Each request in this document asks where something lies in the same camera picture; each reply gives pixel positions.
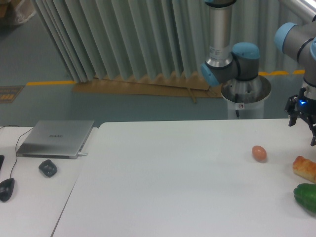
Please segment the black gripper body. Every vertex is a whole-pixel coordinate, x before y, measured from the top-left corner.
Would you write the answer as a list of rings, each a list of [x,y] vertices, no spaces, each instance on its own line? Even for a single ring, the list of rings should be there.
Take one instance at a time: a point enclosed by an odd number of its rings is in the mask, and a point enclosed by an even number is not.
[[[285,112],[296,111],[298,117],[306,123],[316,122],[316,100],[305,95],[306,87],[301,87],[298,95],[293,95],[287,99]]]

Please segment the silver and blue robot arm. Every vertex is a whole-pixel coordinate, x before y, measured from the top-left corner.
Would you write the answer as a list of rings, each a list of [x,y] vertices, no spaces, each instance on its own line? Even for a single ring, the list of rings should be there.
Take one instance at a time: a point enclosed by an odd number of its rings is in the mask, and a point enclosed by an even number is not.
[[[274,42],[279,51],[304,67],[299,93],[287,99],[285,112],[289,125],[297,118],[316,131],[316,3],[313,0],[282,2],[306,23],[285,23],[276,31]],[[271,93],[270,82],[259,75],[259,48],[248,42],[230,44],[232,0],[208,0],[209,57],[201,72],[210,86],[221,86],[228,103],[230,119],[261,118],[265,100]]]

